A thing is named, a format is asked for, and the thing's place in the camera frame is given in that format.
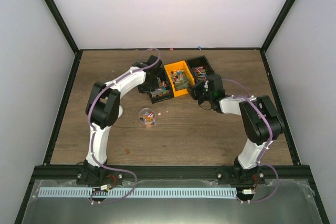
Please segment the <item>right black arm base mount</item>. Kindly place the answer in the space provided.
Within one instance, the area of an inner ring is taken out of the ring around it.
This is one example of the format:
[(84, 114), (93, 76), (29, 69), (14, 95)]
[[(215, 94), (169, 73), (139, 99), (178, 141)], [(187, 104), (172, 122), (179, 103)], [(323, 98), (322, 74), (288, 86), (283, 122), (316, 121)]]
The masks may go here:
[(252, 169), (242, 169), (238, 166), (219, 166), (216, 168), (218, 182), (223, 185), (231, 186), (252, 186), (264, 184), (265, 180), (260, 177), (260, 169), (258, 167)]

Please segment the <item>orange candy bin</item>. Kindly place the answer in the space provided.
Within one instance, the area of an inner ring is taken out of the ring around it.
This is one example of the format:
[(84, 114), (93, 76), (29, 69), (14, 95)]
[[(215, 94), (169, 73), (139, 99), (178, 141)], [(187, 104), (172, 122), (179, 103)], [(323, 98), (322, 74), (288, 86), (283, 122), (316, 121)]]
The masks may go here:
[(175, 98), (188, 94), (187, 88), (195, 85), (193, 74), (185, 60), (165, 65), (164, 69)]

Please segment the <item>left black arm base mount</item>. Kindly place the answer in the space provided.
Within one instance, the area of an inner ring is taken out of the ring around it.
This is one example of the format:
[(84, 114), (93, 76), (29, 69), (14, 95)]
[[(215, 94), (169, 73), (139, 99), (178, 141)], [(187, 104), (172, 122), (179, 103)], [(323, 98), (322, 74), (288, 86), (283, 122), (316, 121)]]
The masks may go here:
[(113, 172), (111, 170), (97, 168), (93, 170), (82, 168), (77, 177), (78, 185), (101, 186), (105, 184), (121, 185), (123, 182), (123, 174), (120, 172)]

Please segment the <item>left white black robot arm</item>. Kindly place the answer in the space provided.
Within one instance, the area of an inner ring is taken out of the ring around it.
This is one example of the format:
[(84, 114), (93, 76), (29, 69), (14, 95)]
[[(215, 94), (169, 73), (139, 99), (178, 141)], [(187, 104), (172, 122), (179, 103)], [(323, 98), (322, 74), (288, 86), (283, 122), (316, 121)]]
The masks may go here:
[(161, 69), (161, 59), (150, 56), (147, 62), (134, 63), (119, 77), (93, 85), (86, 106), (90, 143), (85, 162), (92, 166), (88, 176), (95, 184), (102, 184), (107, 178), (107, 170), (101, 166), (107, 161), (110, 129), (123, 113), (121, 99), (135, 87), (138, 87), (141, 93), (155, 90), (158, 87), (157, 78)]

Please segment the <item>black candy bin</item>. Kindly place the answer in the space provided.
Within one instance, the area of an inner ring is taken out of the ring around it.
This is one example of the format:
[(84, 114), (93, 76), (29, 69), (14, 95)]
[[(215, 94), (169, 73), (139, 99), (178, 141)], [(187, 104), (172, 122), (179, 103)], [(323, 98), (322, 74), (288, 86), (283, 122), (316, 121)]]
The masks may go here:
[(152, 82), (149, 97), (152, 104), (174, 98), (172, 84), (165, 72)]
[(206, 82), (207, 77), (215, 73), (206, 56), (188, 59), (186, 60), (186, 64), (192, 73), (195, 84), (201, 81)]

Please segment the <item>white round cup lid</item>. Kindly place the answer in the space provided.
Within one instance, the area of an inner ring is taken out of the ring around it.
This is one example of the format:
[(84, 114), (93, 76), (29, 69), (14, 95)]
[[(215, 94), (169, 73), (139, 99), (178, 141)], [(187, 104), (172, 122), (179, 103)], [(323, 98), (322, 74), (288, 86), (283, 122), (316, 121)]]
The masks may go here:
[(118, 112), (118, 118), (120, 118), (123, 114), (123, 107), (120, 105), (119, 106), (119, 112)]

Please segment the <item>green plastic scoop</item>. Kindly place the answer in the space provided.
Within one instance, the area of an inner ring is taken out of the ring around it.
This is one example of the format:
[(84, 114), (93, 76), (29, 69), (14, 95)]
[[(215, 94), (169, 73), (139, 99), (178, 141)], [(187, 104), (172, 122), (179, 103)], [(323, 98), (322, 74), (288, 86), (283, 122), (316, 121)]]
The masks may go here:
[(190, 85), (190, 80), (186, 75), (180, 74), (180, 75), (174, 76), (173, 84), (174, 84), (175, 90), (182, 90), (182, 89), (187, 88)]

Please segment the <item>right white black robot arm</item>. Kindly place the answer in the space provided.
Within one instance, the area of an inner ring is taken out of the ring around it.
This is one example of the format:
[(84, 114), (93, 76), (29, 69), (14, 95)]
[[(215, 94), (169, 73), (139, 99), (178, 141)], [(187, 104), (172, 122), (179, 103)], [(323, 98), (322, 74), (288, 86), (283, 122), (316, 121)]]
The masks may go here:
[(266, 150), (285, 131), (284, 122), (270, 97), (227, 95), (218, 74), (211, 74), (206, 81), (199, 81), (187, 89), (199, 105), (208, 102), (217, 113), (241, 117), (247, 141), (235, 158), (232, 170), (235, 181), (248, 182)]

